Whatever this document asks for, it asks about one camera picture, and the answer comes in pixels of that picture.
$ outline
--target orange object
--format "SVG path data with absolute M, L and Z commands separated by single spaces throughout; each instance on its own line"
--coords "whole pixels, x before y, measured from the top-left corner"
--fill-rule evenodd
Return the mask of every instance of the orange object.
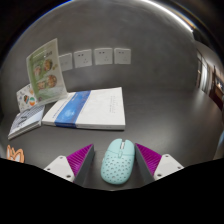
M 10 145 L 7 147 L 6 158 L 15 162 L 24 163 L 24 154 L 22 149 L 18 149 L 16 152 Z

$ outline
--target gray table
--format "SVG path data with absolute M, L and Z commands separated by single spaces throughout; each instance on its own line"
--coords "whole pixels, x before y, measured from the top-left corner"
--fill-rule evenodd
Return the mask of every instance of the gray table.
M 129 139 L 160 154 L 168 153 L 184 167 L 213 159 L 222 132 L 221 111 L 202 91 L 123 91 L 125 131 L 101 131 L 41 126 L 8 141 L 15 113 L 0 125 L 1 154 L 7 145 L 22 148 L 25 162 L 45 168 L 57 156 L 68 156 L 94 143 L 95 156 L 84 187 L 104 190 L 138 188 L 144 185 L 135 160 L 129 180 L 120 186 L 104 182 L 100 169 L 104 153 L 114 139 Z

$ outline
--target perforated mouse shell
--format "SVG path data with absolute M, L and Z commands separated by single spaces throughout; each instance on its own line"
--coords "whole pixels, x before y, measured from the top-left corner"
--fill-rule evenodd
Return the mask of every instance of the perforated mouse shell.
M 135 149 L 129 140 L 125 141 L 124 149 L 120 149 L 122 139 L 111 143 L 105 153 L 101 167 L 101 177 L 111 184 L 123 184 L 131 175 Z

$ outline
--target booklet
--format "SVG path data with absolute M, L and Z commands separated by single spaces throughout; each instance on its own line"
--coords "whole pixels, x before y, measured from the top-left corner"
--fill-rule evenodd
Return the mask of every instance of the booklet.
M 58 58 L 57 39 L 38 48 L 26 59 L 28 76 L 38 105 L 67 97 Z
M 42 123 L 58 127 L 125 129 L 122 88 L 69 93 L 44 116 Z
M 37 104 L 32 86 L 29 84 L 16 93 L 20 112 L 23 112 Z
M 8 139 L 41 126 L 45 106 L 34 106 L 17 114 L 10 129 Z

